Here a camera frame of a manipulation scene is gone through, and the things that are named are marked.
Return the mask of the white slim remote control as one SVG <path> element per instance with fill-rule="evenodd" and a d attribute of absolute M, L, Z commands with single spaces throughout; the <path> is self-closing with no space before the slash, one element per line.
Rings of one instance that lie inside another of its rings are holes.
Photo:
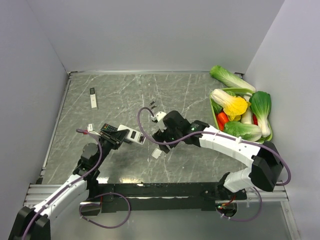
<path fill-rule="evenodd" d="M 97 109 L 98 104 L 97 104 L 97 97 L 96 97 L 96 90 L 94 87 L 89 89 L 90 93 L 90 104 L 92 109 Z"/>

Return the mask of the red white AC remote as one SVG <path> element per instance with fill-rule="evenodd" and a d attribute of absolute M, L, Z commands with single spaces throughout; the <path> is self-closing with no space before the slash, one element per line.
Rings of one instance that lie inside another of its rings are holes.
<path fill-rule="evenodd" d="M 125 143 L 128 143 L 128 144 L 137 143 L 137 144 L 143 145 L 146 140 L 146 137 L 140 131 L 137 131 L 123 124 L 120 124 L 117 130 L 118 131 L 128 130 L 128 133 L 124 139 Z"/>

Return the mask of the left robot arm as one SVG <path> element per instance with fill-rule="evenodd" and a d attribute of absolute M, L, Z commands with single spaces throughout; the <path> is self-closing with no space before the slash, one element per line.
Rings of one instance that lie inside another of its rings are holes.
<path fill-rule="evenodd" d="M 99 195 L 99 167 L 111 150 L 121 146 L 130 131 L 101 131 L 97 135 L 78 128 L 76 132 L 91 136 L 96 143 L 83 147 L 77 167 L 58 190 L 36 206 L 24 206 L 19 210 L 9 234 L 10 240 L 49 240 L 51 227 L 61 214 L 82 201 L 95 200 Z"/>

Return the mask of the black TV remote control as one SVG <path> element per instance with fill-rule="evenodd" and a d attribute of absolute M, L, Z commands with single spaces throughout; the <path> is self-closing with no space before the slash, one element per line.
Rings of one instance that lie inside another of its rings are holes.
<path fill-rule="evenodd" d="M 110 125 L 110 124 L 105 123 L 105 124 L 101 127 L 100 130 L 101 130 L 102 132 L 116 132 L 116 131 L 118 130 L 118 128 L 117 128 L 117 127 L 114 127 L 114 126 L 112 126 L 112 125 Z"/>

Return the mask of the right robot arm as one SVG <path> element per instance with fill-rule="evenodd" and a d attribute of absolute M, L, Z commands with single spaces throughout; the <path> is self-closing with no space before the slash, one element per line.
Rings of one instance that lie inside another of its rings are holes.
<path fill-rule="evenodd" d="M 236 192 L 249 187 L 272 192 L 277 185 L 284 165 L 277 157 L 279 152 L 272 142 L 242 140 L 205 122 L 189 122 L 176 110 L 169 113 L 159 111 L 151 119 L 159 127 L 152 137 L 165 153 L 181 139 L 187 145 L 220 152 L 246 166 L 243 170 L 226 173 L 222 177 L 218 193 L 223 199 L 230 199 Z"/>

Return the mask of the white AC remote cover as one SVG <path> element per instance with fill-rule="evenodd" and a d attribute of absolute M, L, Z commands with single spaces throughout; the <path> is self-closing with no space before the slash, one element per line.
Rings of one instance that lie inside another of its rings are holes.
<path fill-rule="evenodd" d="M 156 149 L 152 152 L 151 156 L 152 156 L 153 158 L 155 158 L 155 159 L 158 159 L 161 154 L 162 154 L 162 151 L 161 151 L 160 149 L 156 148 Z"/>

